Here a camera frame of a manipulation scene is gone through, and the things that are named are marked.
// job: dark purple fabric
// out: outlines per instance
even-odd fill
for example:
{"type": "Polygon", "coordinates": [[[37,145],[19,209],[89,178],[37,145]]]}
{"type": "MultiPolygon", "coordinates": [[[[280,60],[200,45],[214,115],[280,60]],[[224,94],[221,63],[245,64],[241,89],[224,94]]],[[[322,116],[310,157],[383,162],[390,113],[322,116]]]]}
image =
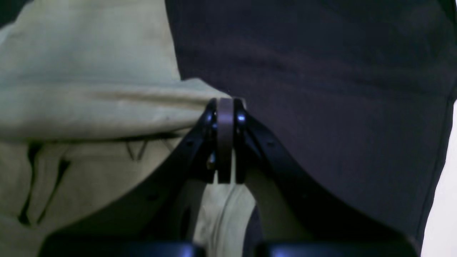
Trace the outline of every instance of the dark purple fabric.
{"type": "Polygon", "coordinates": [[[452,125],[452,1],[166,0],[183,79],[247,100],[348,204],[422,242],[452,125]]]}

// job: beige hoodie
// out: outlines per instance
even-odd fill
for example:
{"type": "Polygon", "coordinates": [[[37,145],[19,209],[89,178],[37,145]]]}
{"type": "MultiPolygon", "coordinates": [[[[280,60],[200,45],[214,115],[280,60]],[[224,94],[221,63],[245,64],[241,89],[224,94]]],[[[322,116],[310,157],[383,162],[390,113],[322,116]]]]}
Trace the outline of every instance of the beige hoodie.
{"type": "MultiPolygon", "coordinates": [[[[36,256],[180,140],[110,139],[188,129],[226,97],[180,80],[163,0],[35,0],[0,44],[0,256],[36,256]]],[[[202,205],[194,240],[210,257],[240,256],[254,206],[246,187],[211,185],[202,205]]]]}

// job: beige fabric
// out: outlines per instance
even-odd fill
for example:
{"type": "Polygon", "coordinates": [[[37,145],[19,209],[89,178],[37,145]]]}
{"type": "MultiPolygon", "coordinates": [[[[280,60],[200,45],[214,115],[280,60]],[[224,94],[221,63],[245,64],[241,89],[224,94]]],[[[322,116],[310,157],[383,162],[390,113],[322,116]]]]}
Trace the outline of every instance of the beige fabric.
{"type": "MultiPolygon", "coordinates": [[[[180,140],[149,141],[140,159],[145,142],[110,139],[188,129],[225,96],[180,81],[163,0],[34,0],[0,43],[0,256],[36,256],[46,235],[122,196],[180,140]],[[33,163],[32,141],[43,143],[33,163]]],[[[203,205],[196,241],[210,257],[240,256],[252,196],[215,185],[203,205]]]]}

